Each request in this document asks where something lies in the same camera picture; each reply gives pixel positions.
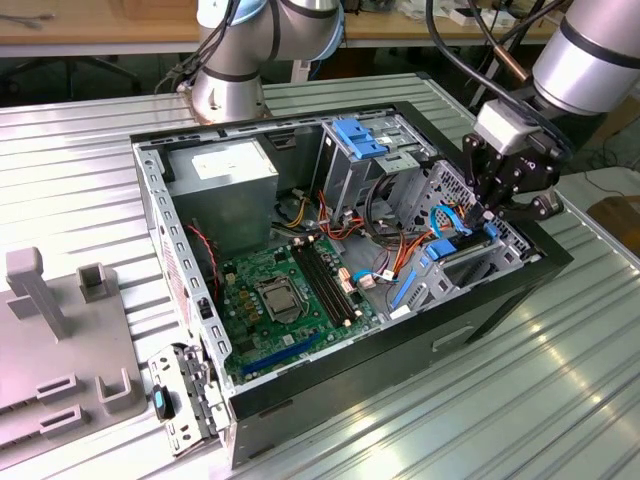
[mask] label sticker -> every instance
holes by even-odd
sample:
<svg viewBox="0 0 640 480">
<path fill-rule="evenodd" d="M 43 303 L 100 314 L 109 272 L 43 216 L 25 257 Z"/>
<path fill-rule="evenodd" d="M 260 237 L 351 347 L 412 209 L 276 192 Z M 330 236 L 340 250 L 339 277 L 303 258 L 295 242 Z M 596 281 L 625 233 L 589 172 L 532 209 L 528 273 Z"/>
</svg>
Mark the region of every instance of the label sticker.
<svg viewBox="0 0 640 480">
<path fill-rule="evenodd" d="M 236 143 L 223 150 L 194 155 L 192 162 L 200 180 L 264 169 L 264 160 L 253 142 Z"/>
</svg>

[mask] motherboard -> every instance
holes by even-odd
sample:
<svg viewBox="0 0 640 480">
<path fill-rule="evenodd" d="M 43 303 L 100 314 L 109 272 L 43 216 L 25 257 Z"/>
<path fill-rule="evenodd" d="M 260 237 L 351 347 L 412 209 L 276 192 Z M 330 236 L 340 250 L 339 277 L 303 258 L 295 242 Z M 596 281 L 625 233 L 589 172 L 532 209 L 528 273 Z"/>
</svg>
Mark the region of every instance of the motherboard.
<svg viewBox="0 0 640 480">
<path fill-rule="evenodd" d="M 375 328 L 378 317 L 326 239 L 272 248 L 222 266 L 223 323 L 236 384 Z"/>
</svg>

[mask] green circuit board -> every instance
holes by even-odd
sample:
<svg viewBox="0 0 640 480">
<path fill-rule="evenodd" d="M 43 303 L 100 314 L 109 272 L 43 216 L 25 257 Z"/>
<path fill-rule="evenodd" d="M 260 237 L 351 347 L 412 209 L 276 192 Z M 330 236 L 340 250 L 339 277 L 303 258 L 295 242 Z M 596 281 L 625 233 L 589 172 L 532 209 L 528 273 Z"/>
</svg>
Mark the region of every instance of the green circuit board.
<svg viewBox="0 0 640 480">
<path fill-rule="evenodd" d="M 333 281 L 340 285 L 338 270 L 343 265 L 329 241 L 317 240 L 314 248 L 322 256 Z M 361 292 L 345 295 L 354 311 L 361 313 L 357 320 L 350 326 L 336 327 L 332 324 L 322 302 L 293 258 L 290 247 L 273 248 L 233 259 L 223 265 L 223 271 L 233 272 L 225 276 L 222 317 L 232 344 L 232 353 L 225 366 L 236 384 L 246 383 L 379 325 L 375 311 Z M 291 323 L 273 320 L 270 313 L 274 310 L 273 305 L 269 310 L 264 290 L 261 290 L 264 282 L 282 277 L 293 285 L 301 304 L 299 314 Z M 247 373 L 247 367 L 255 365 L 255 362 L 295 348 L 304 351 Z"/>
</svg>

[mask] ram slot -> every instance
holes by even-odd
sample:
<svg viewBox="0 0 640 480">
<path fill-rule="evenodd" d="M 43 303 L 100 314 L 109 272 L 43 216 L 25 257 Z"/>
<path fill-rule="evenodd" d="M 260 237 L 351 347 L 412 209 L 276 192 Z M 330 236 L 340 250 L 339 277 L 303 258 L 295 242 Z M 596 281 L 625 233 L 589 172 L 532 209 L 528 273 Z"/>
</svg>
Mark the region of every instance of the ram slot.
<svg viewBox="0 0 640 480">
<path fill-rule="evenodd" d="M 333 326 L 338 328 L 345 320 L 355 320 L 353 308 L 327 271 L 318 252 L 313 247 L 306 247 L 300 250 L 292 249 L 291 254 L 329 315 Z"/>
</svg>

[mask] yellow wire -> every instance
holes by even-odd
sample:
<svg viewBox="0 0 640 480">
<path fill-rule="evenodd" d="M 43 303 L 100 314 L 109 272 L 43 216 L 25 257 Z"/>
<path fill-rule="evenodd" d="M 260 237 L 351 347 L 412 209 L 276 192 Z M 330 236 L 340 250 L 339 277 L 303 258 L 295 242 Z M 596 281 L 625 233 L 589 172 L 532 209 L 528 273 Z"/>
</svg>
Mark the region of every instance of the yellow wire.
<svg viewBox="0 0 640 480">
<path fill-rule="evenodd" d="M 303 198 L 300 201 L 300 210 L 298 211 L 298 216 L 295 218 L 295 220 L 293 222 L 288 223 L 287 225 L 285 225 L 287 228 L 293 228 L 293 227 L 297 227 L 298 225 L 300 225 L 300 222 L 304 218 L 304 205 L 305 205 L 305 203 L 307 203 L 307 199 Z"/>
</svg>

